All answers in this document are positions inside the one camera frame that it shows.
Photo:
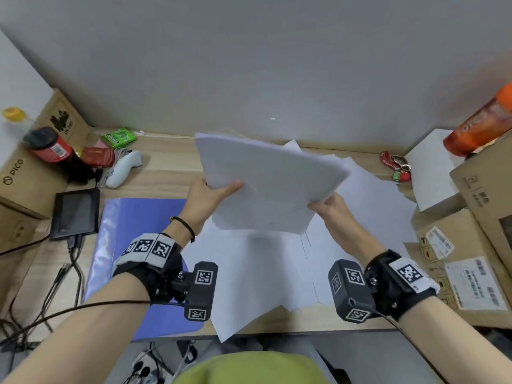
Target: keychain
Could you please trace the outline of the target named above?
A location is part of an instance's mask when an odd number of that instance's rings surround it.
[[[400,155],[391,155],[388,151],[381,154],[381,162],[393,170],[395,182],[409,182],[411,180],[411,166],[407,164],[406,158]]]

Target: wooden desk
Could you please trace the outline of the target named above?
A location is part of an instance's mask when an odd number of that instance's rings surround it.
[[[92,145],[98,134],[106,130],[96,130],[91,135]],[[132,169],[130,176],[118,189],[102,189],[102,200],[107,198],[186,198],[193,177],[202,172],[199,155],[191,137],[172,135],[146,134],[130,145],[132,149],[142,152],[143,167]],[[378,154],[357,153],[330,149],[304,148],[316,154],[336,154],[342,158],[351,157],[362,168],[373,173],[381,179],[390,180],[391,171],[381,164]],[[83,188],[70,185],[69,190]],[[400,185],[400,190],[410,199],[414,200],[410,185]],[[415,227],[420,227],[438,219],[436,214],[416,213],[413,218]],[[42,221],[36,233],[41,237],[48,230],[49,221]],[[78,260],[84,273],[88,274],[96,244],[96,236],[85,238],[83,250]],[[69,262],[66,241],[42,243],[39,247],[24,254],[22,264],[16,274],[18,283],[15,283],[9,293],[10,299],[16,296],[14,315],[24,325],[33,321],[41,310],[42,301],[51,287],[55,275],[60,267]],[[73,306],[77,276],[73,270],[66,277],[48,314],[67,309]],[[66,315],[49,320],[55,327]],[[355,331],[392,329],[382,318],[371,319],[361,325],[344,322],[334,310],[334,306],[316,304],[301,310],[288,312],[282,307],[268,312],[255,319],[252,323],[240,330],[239,334],[259,333],[311,333],[331,331]],[[194,333],[179,334],[170,338],[212,337],[215,330],[210,321]],[[48,330],[40,325],[30,335],[30,341],[41,341],[48,336]]]

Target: orange water bottle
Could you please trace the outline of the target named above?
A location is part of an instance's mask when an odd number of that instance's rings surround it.
[[[466,156],[512,129],[512,83],[496,93],[477,113],[460,124],[444,140],[454,155]]]

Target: blue plastic folder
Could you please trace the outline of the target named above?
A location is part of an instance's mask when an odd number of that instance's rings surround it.
[[[178,215],[184,199],[116,198],[105,202],[94,251],[85,299],[105,285],[111,277],[112,264],[130,241],[143,233],[159,233]],[[192,332],[202,328],[200,322],[187,321],[183,307],[151,305],[134,341],[163,335]]]

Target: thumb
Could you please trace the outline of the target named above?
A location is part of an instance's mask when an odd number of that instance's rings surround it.
[[[308,204],[308,209],[314,211],[315,213],[320,215],[320,217],[322,217],[322,215],[327,213],[329,206],[322,202],[312,202]]]
[[[228,196],[236,193],[238,190],[242,188],[243,185],[244,184],[242,183],[242,181],[237,179],[229,183],[226,187],[218,189],[217,193],[220,196],[220,200],[222,201],[226,199]]]

